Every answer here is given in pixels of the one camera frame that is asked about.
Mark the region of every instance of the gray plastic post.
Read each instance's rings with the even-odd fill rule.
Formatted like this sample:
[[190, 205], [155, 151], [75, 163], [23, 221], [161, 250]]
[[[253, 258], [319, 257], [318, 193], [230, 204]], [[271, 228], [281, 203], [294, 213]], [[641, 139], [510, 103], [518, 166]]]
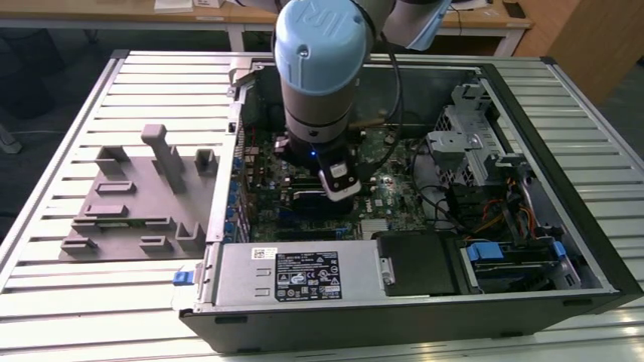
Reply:
[[218, 174], [218, 158], [211, 149], [199, 149], [195, 155], [195, 167], [201, 176], [215, 176]]
[[193, 233], [190, 233], [183, 222], [179, 223], [175, 239], [183, 250], [203, 250], [206, 248], [206, 232], [202, 224], [198, 222]]
[[171, 152], [171, 147], [166, 142], [166, 133], [167, 129], [163, 124], [147, 124], [142, 132], [142, 141], [153, 148], [154, 155], [158, 159], [158, 166], [163, 170], [173, 192], [182, 194], [186, 192], [182, 169], [178, 165], [182, 160], [177, 160], [179, 155], [174, 155]]
[[110, 179], [114, 176], [125, 176], [122, 162], [130, 162], [130, 157], [122, 146], [103, 146], [95, 160], [101, 171]]

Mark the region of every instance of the slotted metal surface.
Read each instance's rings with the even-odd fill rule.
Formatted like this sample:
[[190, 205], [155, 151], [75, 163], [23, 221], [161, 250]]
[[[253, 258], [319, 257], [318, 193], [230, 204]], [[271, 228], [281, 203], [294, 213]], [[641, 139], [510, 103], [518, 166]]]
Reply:
[[[6, 254], [0, 273], [3, 361], [170, 357], [190, 362], [411, 361], [462, 359], [465, 355], [486, 361], [644, 358], [643, 300], [514, 339], [222, 357], [171, 309], [171, 276], [197, 260], [58, 262], [62, 238], [97, 175], [93, 160], [102, 145], [125, 144], [130, 155], [153, 155], [139, 132], [146, 123], [163, 123], [169, 143], [179, 146], [182, 155], [207, 147], [222, 153], [227, 101], [233, 101], [226, 97], [229, 64], [237, 56], [133, 52], [126, 60], [111, 61], [11, 231], [13, 239], [0, 249], [0, 256]], [[558, 78], [557, 69], [537, 58], [401, 58], [495, 63], [634, 275], [644, 279], [642, 165], [606, 120], [571, 93], [573, 85]]]

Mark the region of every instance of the warning label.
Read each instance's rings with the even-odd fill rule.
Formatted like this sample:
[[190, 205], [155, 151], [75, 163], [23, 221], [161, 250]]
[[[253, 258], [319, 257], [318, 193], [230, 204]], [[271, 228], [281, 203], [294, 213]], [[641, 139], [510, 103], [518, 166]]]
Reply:
[[279, 302], [343, 298], [339, 253], [278, 254], [275, 299]]

